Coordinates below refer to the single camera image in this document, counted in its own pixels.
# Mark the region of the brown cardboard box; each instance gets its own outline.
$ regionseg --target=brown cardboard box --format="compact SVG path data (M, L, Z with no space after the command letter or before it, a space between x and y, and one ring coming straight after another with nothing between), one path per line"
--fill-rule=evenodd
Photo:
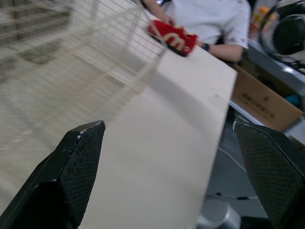
M238 76L232 100L267 127L283 131L304 115L239 66L235 70Z

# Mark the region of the white wire basket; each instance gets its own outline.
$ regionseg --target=white wire basket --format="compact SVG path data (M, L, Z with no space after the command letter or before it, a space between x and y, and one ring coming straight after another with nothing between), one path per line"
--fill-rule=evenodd
M165 52L148 23L128 0L0 1L5 176L21 185L67 131L111 122L144 88Z

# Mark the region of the person's arm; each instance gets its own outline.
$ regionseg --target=person's arm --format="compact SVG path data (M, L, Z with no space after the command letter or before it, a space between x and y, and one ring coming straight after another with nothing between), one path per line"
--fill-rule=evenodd
M175 20L172 17L169 17L166 13L164 13L164 11L159 6L156 0L143 0L143 2L145 3L146 7L149 9L153 16L167 24L175 25Z
M250 12L250 6L247 4L239 9L236 16L224 27L224 44L210 44L210 54L224 61L240 61L244 49L248 48ZM197 42L197 45L203 47L204 43Z
M204 46L203 42L197 42L200 47ZM213 56L230 62L239 62L243 54L244 48L236 44L210 44L209 53Z

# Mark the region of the cable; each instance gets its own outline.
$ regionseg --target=cable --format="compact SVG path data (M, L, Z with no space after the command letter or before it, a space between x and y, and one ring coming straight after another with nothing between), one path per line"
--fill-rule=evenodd
M255 197L234 197L229 195L221 194L220 192L217 192L215 195L207 195L209 197L216 197L216 198L228 198L228 199L236 199L236 200L259 200L257 196Z
M223 152L224 154L226 154L232 161L234 161L234 162L238 165L238 167L240 167L240 168L247 174L246 169L245 169L244 167L242 167L242 165L239 164L238 161L236 161L234 157L232 157L229 153L225 152L223 149L221 149L221 148L219 148L219 147L218 147L218 149L219 149L221 152Z
M237 165L238 167L240 167L246 174L247 174L247 171L244 167L242 167L241 164L238 163L238 161L235 160L234 157L232 157L229 153L227 153L226 151L224 151L223 149L219 148L218 149L226 154L231 160L233 160ZM210 197L217 197L217 198L228 198L228 199L236 199L236 200L258 200L258 197L255 196L255 197L234 197L234 196L229 196L229 195L224 195L224 194L221 194L220 192L217 192L215 195L207 195L207 196L210 196Z

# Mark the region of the black machine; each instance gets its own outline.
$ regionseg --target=black machine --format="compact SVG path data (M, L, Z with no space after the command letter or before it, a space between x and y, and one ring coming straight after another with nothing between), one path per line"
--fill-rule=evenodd
M0 229L76 229L95 181L103 121L67 132L0 216Z

